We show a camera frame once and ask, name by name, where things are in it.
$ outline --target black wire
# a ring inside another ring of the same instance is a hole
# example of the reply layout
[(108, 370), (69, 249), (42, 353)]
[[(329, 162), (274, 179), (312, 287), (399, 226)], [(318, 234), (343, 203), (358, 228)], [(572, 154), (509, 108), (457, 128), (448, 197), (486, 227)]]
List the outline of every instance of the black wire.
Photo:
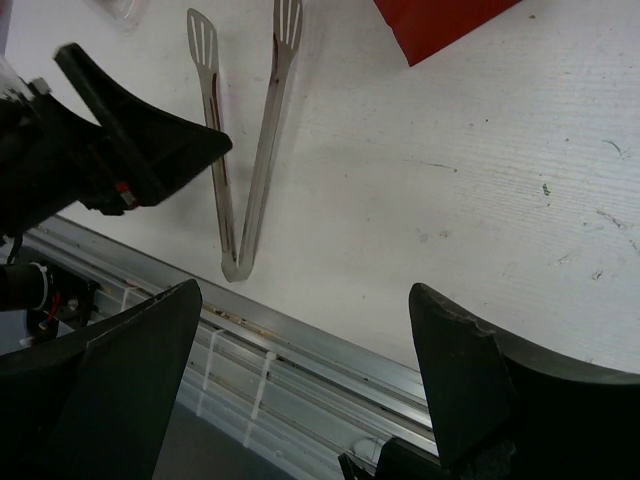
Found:
[(11, 265), (18, 256), (18, 253), (20, 253), (22, 240), (22, 234), (18, 234), (13, 238), (13, 245), (11, 246), (11, 252), (9, 252), (9, 257), (7, 258), (7, 265)]

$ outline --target green mark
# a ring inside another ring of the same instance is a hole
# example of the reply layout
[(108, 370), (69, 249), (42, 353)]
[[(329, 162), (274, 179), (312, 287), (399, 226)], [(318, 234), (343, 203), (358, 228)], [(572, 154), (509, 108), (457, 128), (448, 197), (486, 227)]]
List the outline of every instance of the green mark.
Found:
[(603, 140), (604, 143), (608, 143), (609, 145), (611, 145), (613, 148), (615, 148), (616, 150), (618, 150), (618, 155), (622, 156), (622, 150), (620, 150), (620, 147), (618, 145), (616, 145), (616, 142), (612, 142), (611, 140)]

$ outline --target red paper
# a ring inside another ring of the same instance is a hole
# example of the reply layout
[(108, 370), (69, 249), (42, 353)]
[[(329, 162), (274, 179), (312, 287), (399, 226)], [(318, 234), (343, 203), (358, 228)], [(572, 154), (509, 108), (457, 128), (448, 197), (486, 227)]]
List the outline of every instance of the red paper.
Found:
[(375, 0), (413, 66), (520, 0)]

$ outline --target white table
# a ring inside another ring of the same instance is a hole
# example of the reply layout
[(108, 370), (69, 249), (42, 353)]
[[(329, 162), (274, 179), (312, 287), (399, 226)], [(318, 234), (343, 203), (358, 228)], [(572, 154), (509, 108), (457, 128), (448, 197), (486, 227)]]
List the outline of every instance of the white table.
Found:
[[(256, 268), (229, 288), (416, 366), (407, 296), (424, 282), (548, 348), (640, 373), (640, 3), (525, 0), (413, 69), (372, 0), (305, 6)], [(20, 0), (7, 56), (87, 116), (51, 60), (78, 42), (132, 93), (202, 122), (188, 7), (219, 31), (240, 225), (272, 0), (151, 0), (130, 35), (79, 0)], [(209, 173), (124, 218), (64, 215), (226, 284)]]

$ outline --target metal tongs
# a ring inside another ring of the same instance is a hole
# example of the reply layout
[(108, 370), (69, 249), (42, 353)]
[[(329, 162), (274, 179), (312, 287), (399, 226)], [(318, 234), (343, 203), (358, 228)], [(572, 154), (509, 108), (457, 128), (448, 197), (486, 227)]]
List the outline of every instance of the metal tongs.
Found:
[[(189, 50), (200, 77), (206, 125), (215, 130), (221, 130), (222, 117), (218, 100), (220, 70), (216, 29), (204, 15), (192, 8), (187, 12), (187, 28)], [(239, 256), (236, 249), (233, 206), (226, 159), (221, 158), (211, 167), (220, 229), (222, 272), (229, 282), (246, 280), (253, 270), (267, 200), (273, 150), (278, 134), (285, 87), (291, 64), (300, 46), (301, 35), (301, 0), (275, 0), (271, 78), (256, 161), (253, 166)]]

